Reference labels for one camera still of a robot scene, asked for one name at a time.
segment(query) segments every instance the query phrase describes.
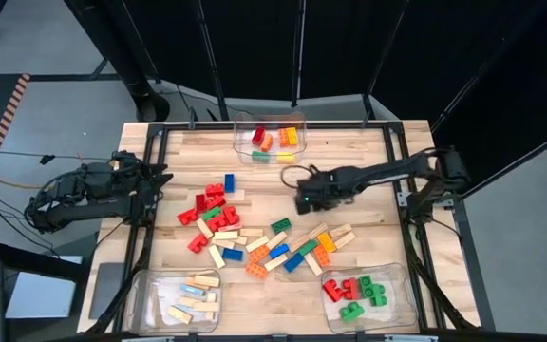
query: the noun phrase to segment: toy block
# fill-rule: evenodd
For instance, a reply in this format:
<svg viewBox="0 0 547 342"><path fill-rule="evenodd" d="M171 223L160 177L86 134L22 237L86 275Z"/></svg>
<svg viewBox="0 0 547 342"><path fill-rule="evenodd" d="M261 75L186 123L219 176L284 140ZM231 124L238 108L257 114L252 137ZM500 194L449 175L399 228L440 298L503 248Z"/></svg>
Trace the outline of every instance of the toy block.
<svg viewBox="0 0 547 342"><path fill-rule="evenodd" d="M235 261L242 261L244 253L231 248L223 248L223 258L229 258Z"/></svg>
<svg viewBox="0 0 547 342"><path fill-rule="evenodd" d="M207 197L223 196L224 194L225 194L225 191L223 190L223 183L206 185Z"/></svg>
<svg viewBox="0 0 547 342"><path fill-rule="evenodd" d="M272 237L269 242L267 242L267 248L273 249L278 243L282 242L288 235L285 232L280 232Z"/></svg>
<svg viewBox="0 0 547 342"><path fill-rule="evenodd" d="M341 314L341 319L343 319L344 322L351 322L363 314L365 312L365 309L360 306L357 302L351 302L346 308L343 308L339 311Z"/></svg>
<svg viewBox="0 0 547 342"><path fill-rule="evenodd" d="M267 242L269 242L269 239L267 237L260 237L256 239L255 241L247 244L246 250L250 253L254 251L255 249L261 247L262 245L266 244Z"/></svg>
<svg viewBox="0 0 547 342"><path fill-rule="evenodd" d="M174 306L169 306L168 309L166 309L166 313L169 315L169 316L172 316L172 317L175 317L176 319L178 319L179 321L185 323L185 324L189 324L191 323L191 320L194 318L193 316L191 316L190 314L186 313L185 311L179 309L179 308L176 308Z"/></svg>
<svg viewBox="0 0 547 342"><path fill-rule="evenodd" d="M265 280L265 277L267 276L267 270L265 269L265 267L251 262L246 265L246 273L256 276L261 280Z"/></svg>
<svg viewBox="0 0 547 342"><path fill-rule="evenodd" d="M341 282L341 287L346 289L345 292L345 299L347 300L358 300L360 299L360 295L358 295L358 281L356 278L352 277L349 279L345 279Z"/></svg>
<svg viewBox="0 0 547 342"><path fill-rule="evenodd" d="M227 220L227 224L237 224L239 222L239 216L236 214L236 209L234 206L226 206L223 209L223 214L225 215L225 220Z"/></svg>
<svg viewBox="0 0 547 342"><path fill-rule="evenodd" d="M208 225L206 225L206 222L204 222L203 219L199 218L196 223L198 224L199 230L206 238L212 237L213 232L210 230L210 228L208 228Z"/></svg>
<svg viewBox="0 0 547 342"><path fill-rule="evenodd" d="M261 143L261 147L260 147L261 152L269 152L273 144L274 144L274 137L272 137L271 134L265 134L265 138L263 139L263 142Z"/></svg>
<svg viewBox="0 0 547 342"><path fill-rule="evenodd" d="M326 267L330 265L329 254L321 245L313 249L313 254L315 258L318 260L318 263L320 264L320 266Z"/></svg>
<svg viewBox="0 0 547 342"><path fill-rule="evenodd" d="M303 256L297 253L284 263L284 268L290 273L294 271L294 269L299 266L301 262L303 262L303 259Z"/></svg>
<svg viewBox="0 0 547 342"><path fill-rule="evenodd" d="M225 175L225 192L231 193L236 190L236 179L234 177L234 174L226 174Z"/></svg>
<svg viewBox="0 0 547 342"><path fill-rule="evenodd" d="M334 246L337 247L337 249L341 249L343 246L347 245L350 241L356 238L356 235L353 234L353 232L349 232L345 234L343 237L339 238L334 242Z"/></svg>
<svg viewBox="0 0 547 342"><path fill-rule="evenodd" d="M289 251L291 253L294 253L296 250L298 250L301 246L306 244L310 240L310 237L304 235L296 239L293 243L289 245Z"/></svg>
<svg viewBox="0 0 547 342"><path fill-rule="evenodd" d="M276 223L272 223L272 229L275 234L285 231L291 227L292 227L291 221L288 220L287 218L281 219L280 221Z"/></svg>
<svg viewBox="0 0 547 342"><path fill-rule="evenodd" d="M327 232L320 234L318 236L318 241L320 241L320 244L324 247L324 250L327 251L327 253L332 253L337 250L337 247L334 246L334 243L332 243L332 239Z"/></svg>
<svg viewBox="0 0 547 342"><path fill-rule="evenodd" d="M253 157L253 162L262 162L262 163L270 162L270 155L268 155L265 152L253 151L253 154L251 156Z"/></svg>
<svg viewBox="0 0 547 342"><path fill-rule="evenodd" d="M289 251L289 245L287 245L286 243L281 244L280 246L275 247L270 251L270 258L277 258L288 251Z"/></svg>
<svg viewBox="0 0 547 342"><path fill-rule="evenodd" d="M326 223L321 222L315 228L311 229L311 231L308 233L308 238L315 239L320 234L326 232L327 229L329 229L329 226Z"/></svg>
<svg viewBox="0 0 547 342"><path fill-rule="evenodd" d="M271 270L273 270L274 268L280 266L281 264L283 264L286 260L288 260L288 258L286 257L286 255L281 255L273 260L270 260L268 262L265 263L265 269L270 272Z"/></svg>
<svg viewBox="0 0 547 342"><path fill-rule="evenodd" d="M309 240L306 244L299 248L298 252L301 256L304 256L305 254L311 252L311 250L313 250L317 245L318 242L316 242L315 240Z"/></svg>
<svg viewBox="0 0 547 342"><path fill-rule="evenodd" d="M201 252L201 248L206 246L207 243L208 243L208 238L206 238L206 236L203 235L202 233L199 233L191 241L191 243L187 246L187 248L189 248L189 250L193 253L199 253Z"/></svg>
<svg viewBox="0 0 547 342"><path fill-rule="evenodd" d="M199 285L218 287L220 279L215 276L196 275L194 281Z"/></svg>
<svg viewBox="0 0 547 342"><path fill-rule="evenodd" d="M196 211L201 214L206 210L206 195L196 195Z"/></svg>
<svg viewBox="0 0 547 342"><path fill-rule="evenodd" d="M179 219L180 224L187 225L189 222L198 219L198 211L196 211L196 208L191 208L184 213L178 214L177 218Z"/></svg>
<svg viewBox="0 0 547 342"><path fill-rule="evenodd" d="M215 261L215 264L218 268L225 266L225 261L223 261L223 258L220 256L218 247L210 246L208 248L208 251L210 252L210 255L213 257L213 260Z"/></svg>
<svg viewBox="0 0 547 342"><path fill-rule="evenodd" d="M250 262L257 263L263 257L270 253L270 249L266 245L262 245L250 253Z"/></svg>
<svg viewBox="0 0 547 342"><path fill-rule="evenodd" d="M246 238L260 238L263 236L263 230L258 228L244 228L239 230L239 234Z"/></svg>
<svg viewBox="0 0 547 342"><path fill-rule="evenodd" d="M322 274L322 269L320 268L320 265L318 265L318 262L313 258L313 256L311 254L306 254L303 257L313 271L313 274L316 276L320 276Z"/></svg>
<svg viewBox="0 0 547 342"><path fill-rule="evenodd" d="M258 126L253 135L253 145L260 146L265 138L265 128Z"/></svg>
<svg viewBox="0 0 547 342"><path fill-rule="evenodd" d="M345 233L349 233L349 232L351 232L351 224L346 223L346 224L344 224L342 226L339 226L335 229L331 229L329 231L329 234L330 234L331 238L337 238L337 237L341 237Z"/></svg>

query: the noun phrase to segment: green block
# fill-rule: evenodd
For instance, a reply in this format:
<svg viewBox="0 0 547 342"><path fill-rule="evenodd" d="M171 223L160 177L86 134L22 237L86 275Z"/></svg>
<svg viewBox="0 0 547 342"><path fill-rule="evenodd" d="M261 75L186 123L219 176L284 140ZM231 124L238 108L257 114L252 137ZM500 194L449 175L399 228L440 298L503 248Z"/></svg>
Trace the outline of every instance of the green block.
<svg viewBox="0 0 547 342"><path fill-rule="evenodd" d="M305 256L305 254L311 252L312 249L315 248L315 246L317 246L318 243L314 240L309 240L306 244L304 244L303 246L301 246L301 248L299 248L299 254L301 256Z"/></svg>
<svg viewBox="0 0 547 342"><path fill-rule="evenodd" d="M276 223L272 223L272 229L275 234L278 234L289 228L291 228L291 222L287 218L281 219Z"/></svg>
<svg viewBox="0 0 547 342"><path fill-rule="evenodd" d="M218 214L220 214L220 208L219 207L214 207L214 208L210 209L210 211L206 212L201 218L204 221L207 221L207 220L217 216Z"/></svg>
<svg viewBox="0 0 547 342"><path fill-rule="evenodd" d="M339 311L341 319L343 319L344 322L354 321L364 312L365 309L356 302L350 302L346 308Z"/></svg>

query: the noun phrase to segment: lego brick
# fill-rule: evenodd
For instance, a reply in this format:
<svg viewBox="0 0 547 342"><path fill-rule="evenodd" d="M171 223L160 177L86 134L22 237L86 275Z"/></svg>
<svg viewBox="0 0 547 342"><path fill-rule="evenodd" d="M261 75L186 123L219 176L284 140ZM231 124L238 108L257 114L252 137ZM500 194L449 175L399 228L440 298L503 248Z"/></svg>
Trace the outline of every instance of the lego brick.
<svg viewBox="0 0 547 342"><path fill-rule="evenodd" d="M285 261L288 260L288 257L286 255L281 255L273 260L270 260L268 261L267 263L265 263L265 269L270 272L271 270L273 270L274 268L280 266L281 264L283 264Z"/></svg>
<svg viewBox="0 0 547 342"><path fill-rule="evenodd" d="M329 229L329 226L326 223L321 222L315 228L311 229L308 233L308 238L315 239L323 232L326 232L327 229Z"/></svg>
<svg viewBox="0 0 547 342"><path fill-rule="evenodd" d="M247 244L246 250L250 253L254 251L255 249L261 247L262 245L266 244L267 242L269 242L269 239L267 237L260 237L256 239L255 241Z"/></svg>
<svg viewBox="0 0 547 342"><path fill-rule="evenodd" d="M318 262L315 260L315 258L313 258L311 253L306 254L303 257L305 258L305 261L307 261L313 273L316 276L320 276L322 274L322 269L320 268L320 265L318 265Z"/></svg>
<svg viewBox="0 0 547 342"><path fill-rule="evenodd" d="M199 285L218 287L220 279L215 276L196 275L194 281Z"/></svg>
<svg viewBox="0 0 547 342"><path fill-rule="evenodd" d="M334 246L337 247L337 249L341 249L343 246L347 245L350 241L356 238L356 235L353 234L353 232L349 232L345 234L343 237L339 238L334 242Z"/></svg>
<svg viewBox="0 0 547 342"><path fill-rule="evenodd" d="M225 175L225 192L233 193L236 190L236 179L234 174Z"/></svg>
<svg viewBox="0 0 547 342"><path fill-rule="evenodd" d="M185 323L185 324L189 324L191 323L191 320L194 318L193 316L191 316L190 314L186 313L185 311L179 309L179 308L176 308L174 306L169 306L168 309L166 309L166 313L171 316L171 317L175 317L176 319L178 319L179 321Z"/></svg>
<svg viewBox="0 0 547 342"><path fill-rule="evenodd" d="M228 258L235 261L242 261L244 253L231 248L223 248L223 258Z"/></svg>
<svg viewBox="0 0 547 342"><path fill-rule="evenodd" d="M334 246L334 243L332 243L332 239L330 238L329 233L324 232L318 236L318 241L324 247L324 250L327 251L327 253L332 253L337 250L337 247Z"/></svg>
<svg viewBox="0 0 547 342"><path fill-rule="evenodd" d="M304 256L305 254L311 252L311 250L313 250L315 246L317 245L318 245L318 242L316 242L315 240L309 240L306 244L304 244L303 246L301 246L301 248L299 248L298 253L301 256Z"/></svg>
<svg viewBox="0 0 547 342"><path fill-rule="evenodd" d="M272 237L269 242L267 242L267 248L273 249L278 243L282 242L288 235L285 232L280 232Z"/></svg>
<svg viewBox="0 0 547 342"><path fill-rule="evenodd" d="M272 223L272 229L275 234L285 231L291 227L292 227L291 221L287 218L284 218L278 222Z"/></svg>
<svg viewBox="0 0 547 342"><path fill-rule="evenodd" d="M220 252L218 251L218 247L210 246L208 247L208 251L210 252L210 255L213 257L213 260L215 261L215 264L218 268L225 266L225 261L223 261L223 258L221 257Z"/></svg>
<svg viewBox="0 0 547 342"><path fill-rule="evenodd" d="M267 270L265 269L265 267L251 262L246 265L246 273L256 276L261 280L265 280L265 277L267 276Z"/></svg>
<svg viewBox="0 0 547 342"><path fill-rule="evenodd" d="M287 245L286 243L281 244L270 251L270 258L277 258L288 251L289 251L289 245Z"/></svg>
<svg viewBox="0 0 547 342"><path fill-rule="evenodd" d="M339 313L341 314L341 319L343 319L344 322L351 322L363 314L365 312L365 309L360 306L357 302L351 302L348 304L346 308L342 308Z"/></svg>
<svg viewBox="0 0 547 342"><path fill-rule="evenodd" d="M260 238L263 236L263 230L258 228L244 228L239 230L239 234L246 238Z"/></svg>

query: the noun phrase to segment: red block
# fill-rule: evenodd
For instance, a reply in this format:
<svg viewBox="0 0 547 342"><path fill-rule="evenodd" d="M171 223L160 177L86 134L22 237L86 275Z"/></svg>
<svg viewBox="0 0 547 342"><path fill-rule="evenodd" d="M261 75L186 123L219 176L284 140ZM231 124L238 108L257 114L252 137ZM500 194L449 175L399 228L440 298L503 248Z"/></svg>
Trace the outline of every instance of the red block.
<svg viewBox="0 0 547 342"><path fill-rule="evenodd" d="M223 183L206 185L206 196L208 197L223 196L224 193Z"/></svg>
<svg viewBox="0 0 547 342"><path fill-rule="evenodd" d="M341 282L341 286L347 291L344 292L344 297L347 300L358 300L358 281L356 278L349 278Z"/></svg>
<svg viewBox="0 0 547 342"><path fill-rule="evenodd" d="M236 209L233 206L227 206L223 209L223 214L227 220L227 224L236 224L239 222L239 216L236 214Z"/></svg>
<svg viewBox="0 0 547 342"><path fill-rule="evenodd" d="M198 211L196 210L196 208L192 208L187 210L184 213L178 214L177 218L179 218L179 222L182 225L187 225L189 224L189 222L195 221L198 219Z"/></svg>
<svg viewBox="0 0 547 342"><path fill-rule="evenodd" d="M189 248L189 250L193 253L199 253L201 252L201 248L206 246L207 243L208 238L206 238L206 236L202 233L199 233L198 236L191 241L187 248Z"/></svg>

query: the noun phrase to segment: building block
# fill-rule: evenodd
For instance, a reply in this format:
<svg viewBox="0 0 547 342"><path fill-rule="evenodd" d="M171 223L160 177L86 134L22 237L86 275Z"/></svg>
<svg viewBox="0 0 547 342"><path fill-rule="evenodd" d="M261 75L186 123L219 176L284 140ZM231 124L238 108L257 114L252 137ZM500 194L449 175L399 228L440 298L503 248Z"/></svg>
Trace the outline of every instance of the building block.
<svg viewBox="0 0 547 342"><path fill-rule="evenodd" d="M270 258L277 258L288 251L289 251L289 245L287 245L286 243L281 244L270 251Z"/></svg>
<svg viewBox="0 0 547 342"><path fill-rule="evenodd" d="M260 146L265 138L265 128L258 126L253 135L253 145Z"/></svg>
<svg viewBox="0 0 547 342"><path fill-rule="evenodd" d="M289 273L294 271L294 269L299 266L301 262L303 262L303 256L301 256L300 253L296 253L294 256L292 256L288 261L284 263L284 268Z"/></svg>
<svg viewBox="0 0 547 342"><path fill-rule="evenodd" d="M272 137L271 134L265 134L265 138L263 139L263 142L261 143L261 152L269 152L272 148L272 145L274 144L274 137Z"/></svg>
<svg viewBox="0 0 547 342"><path fill-rule="evenodd" d="M223 183L206 185L206 196L214 197L214 196L223 196L224 194L225 194L225 191L223 190Z"/></svg>
<svg viewBox="0 0 547 342"><path fill-rule="evenodd" d="M223 248L223 258L229 258L235 261L242 261L242 256L244 252L238 251L231 248Z"/></svg>
<svg viewBox="0 0 547 342"><path fill-rule="evenodd" d="M291 227L292 227L291 221L287 218L284 218L278 222L272 223L272 229L275 234L285 231Z"/></svg>
<svg viewBox="0 0 547 342"><path fill-rule="evenodd" d="M315 246L318 245L318 242L314 240L309 240L306 244L304 244L301 248L299 248L299 254L301 256L304 256L305 254L311 252L315 248Z"/></svg>
<svg viewBox="0 0 547 342"><path fill-rule="evenodd" d="M357 302L351 302L346 308L343 308L339 311L341 314L341 319L344 322L351 322L356 320L361 314L365 312L365 309L360 306Z"/></svg>
<svg viewBox="0 0 547 342"><path fill-rule="evenodd" d="M337 250L337 247L334 246L334 243L332 243L332 239L330 238L329 233L324 232L318 236L318 241L324 247L324 250L327 251L327 253L332 253Z"/></svg>
<svg viewBox="0 0 547 342"><path fill-rule="evenodd" d="M316 246L316 248L313 249L313 255L315 256L316 260L318 260L318 263L322 267L326 267L330 265L330 258L327 251L324 250L324 247Z"/></svg>
<svg viewBox="0 0 547 342"><path fill-rule="evenodd" d="M196 208L191 208L184 213L178 214L177 218L179 219L180 224L187 225L189 222L198 219L198 211Z"/></svg>
<svg viewBox="0 0 547 342"><path fill-rule="evenodd" d="M207 243L208 238L206 238L206 236L202 233L199 233L198 236L191 241L187 248L189 248L189 250L193 253L199 253L201 252L201 248L206 246Z"/></svg>

